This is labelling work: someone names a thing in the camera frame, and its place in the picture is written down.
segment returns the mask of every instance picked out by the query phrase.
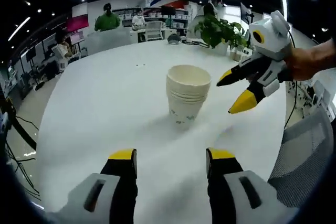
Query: green leaves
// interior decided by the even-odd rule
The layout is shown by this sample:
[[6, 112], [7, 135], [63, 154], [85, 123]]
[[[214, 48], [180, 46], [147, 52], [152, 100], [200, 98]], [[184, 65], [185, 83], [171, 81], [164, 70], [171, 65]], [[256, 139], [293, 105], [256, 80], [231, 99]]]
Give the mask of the green leaves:
[[229, 23], [225, 19], [218, 20], [213, 15], [206, 15], [204, 21], [199, 22], [194, 29], [194, 33], [201, 32], [201, 38], [205, 43], [215, 48], [222, 42], [222, 39], [229, 42], [230, 47], [242, 45], [246, 47], [246, 40], [242, 37], [245, 33], [241, 24], [237, 22]]

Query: potted plant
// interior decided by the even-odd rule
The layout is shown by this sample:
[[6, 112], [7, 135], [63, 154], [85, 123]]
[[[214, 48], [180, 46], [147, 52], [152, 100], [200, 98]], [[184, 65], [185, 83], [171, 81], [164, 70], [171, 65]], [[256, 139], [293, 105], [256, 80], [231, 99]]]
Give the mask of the potted plant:
[[241, 24], [229, 23], [225, 19], [218, 20], [213, 15], [206, 15], [204, 20], [195, 26], [194, 33], [198, 30], [201, 32], [203, 41], [213, 49], [219, 48], [223, 55], [226, 55], [228, 46], [232, 49], [240, 45], [245, 47], [247, 44], [243, 38], [245, 31]]

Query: person in green shirt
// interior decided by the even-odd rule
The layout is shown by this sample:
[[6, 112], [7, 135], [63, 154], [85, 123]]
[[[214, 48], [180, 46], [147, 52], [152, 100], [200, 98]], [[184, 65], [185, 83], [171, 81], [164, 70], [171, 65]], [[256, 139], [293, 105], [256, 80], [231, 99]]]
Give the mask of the person in green shirt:
[[104, 5], [104, 14], [99, 16], [95, 23], [95, 31], [107, 31], [116, 29], [120, 25], [120, 18], [112, 13], [112, 6], [110, 3]]

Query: stacked paper cups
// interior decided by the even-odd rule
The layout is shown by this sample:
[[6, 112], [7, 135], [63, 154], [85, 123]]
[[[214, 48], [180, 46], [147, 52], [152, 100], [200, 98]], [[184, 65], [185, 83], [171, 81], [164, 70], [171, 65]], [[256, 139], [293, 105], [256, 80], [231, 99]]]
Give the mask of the stacked paper cups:
[[210, 84], [210, 74], [199, 67], [178, 65], [168, 71], [169, 113], [176, 125], [184, 129], [191, 126], [207, 98]]

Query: white round table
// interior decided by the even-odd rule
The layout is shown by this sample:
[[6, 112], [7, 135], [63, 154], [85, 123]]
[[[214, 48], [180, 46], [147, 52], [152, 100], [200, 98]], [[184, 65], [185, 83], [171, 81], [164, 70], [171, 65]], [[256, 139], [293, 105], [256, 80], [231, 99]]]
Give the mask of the white round table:
[[[191, 64], [212, 76], [208, 98], [188, 131], [174, 127], [165, 92], [167, 71]], [[246, 80], [216, 87], [237, 65], [210, 49], [166, 40], [114, 48], [70, 64], [45, 109], [37, 161], [42, 205], [58, 211], [68, 193], [109, 155], [138, 150], [135, 223], [210, 223], [207, 147], [233, 152], [244, 170], [264, 180], [278, 156], [286, 115], [285, 84], [256, 108], [228, 109]]]

